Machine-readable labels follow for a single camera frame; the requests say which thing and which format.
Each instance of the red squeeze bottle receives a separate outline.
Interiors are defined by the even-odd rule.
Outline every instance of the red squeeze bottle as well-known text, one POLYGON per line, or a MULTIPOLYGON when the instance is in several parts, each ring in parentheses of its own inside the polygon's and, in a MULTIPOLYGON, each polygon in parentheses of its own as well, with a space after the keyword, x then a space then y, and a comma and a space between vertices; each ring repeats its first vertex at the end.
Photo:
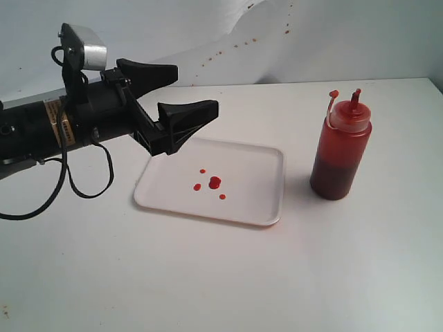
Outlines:
POLYGON ((359 103, 360 92, 357 89, 351 100, 337 103, 332 112, 338 91, 329 93, 331 101, 309 181, 324 199, 335 201, 347 195, 371 134, 371 111, 359 103))

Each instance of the white table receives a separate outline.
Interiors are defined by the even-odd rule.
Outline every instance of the white table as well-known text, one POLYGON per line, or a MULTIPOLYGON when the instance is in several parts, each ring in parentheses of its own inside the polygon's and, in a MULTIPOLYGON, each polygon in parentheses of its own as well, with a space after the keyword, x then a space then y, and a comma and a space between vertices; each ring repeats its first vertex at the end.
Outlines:
MULTIPOLYGON (((149 213, 132 201, 148 155, 106 143, 116 180, 95 200, 66 183, 43 215, 0 221, 0 331, 443 331, 443 96, 427 79, 168 88, 142 99, 220 101, 199 136, 280 148, 281 220, 265 229, 149 213), (308 177, 332 89, 362 88, 372 136, 351 193, 308 177)), ((69 154, 79 187, 107 181, 93 147, 69 154)), ((47 198, 59 165, 0 182, 2 212, 47 198)))

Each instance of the red splatter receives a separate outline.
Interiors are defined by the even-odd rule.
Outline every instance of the red splatter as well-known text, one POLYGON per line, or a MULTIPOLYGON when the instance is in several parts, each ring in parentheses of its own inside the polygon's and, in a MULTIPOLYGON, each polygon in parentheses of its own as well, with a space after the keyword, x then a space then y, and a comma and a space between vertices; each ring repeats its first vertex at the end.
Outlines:
POLYGON ((211 176, 209 180, 209 188, 210 189, 218 189, 220 187, 220 183, 222 180, 218 176, 211 176))

